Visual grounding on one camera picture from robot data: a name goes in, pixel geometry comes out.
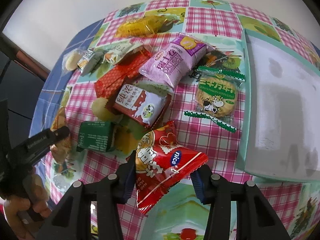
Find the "person left hand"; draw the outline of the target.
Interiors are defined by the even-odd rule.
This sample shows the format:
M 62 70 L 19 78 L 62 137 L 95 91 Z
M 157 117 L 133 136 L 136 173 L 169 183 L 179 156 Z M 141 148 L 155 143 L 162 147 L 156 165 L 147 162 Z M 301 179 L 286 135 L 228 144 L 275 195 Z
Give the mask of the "person left hand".
M 47 218 L 52 213 L 47 204 L 49 197 L 41 177 L 38 174 L 33 174 L 31 177 L 31 189 L 37 200 L 34 204 L 31 204 L 28 198 L 15 195 L 8 197 L 3 204 L 5 219 L 18 239 L 34 239 L 18 217 L 18 212 L 27 211 L 32 206 L 33 210 L 43 218 Z

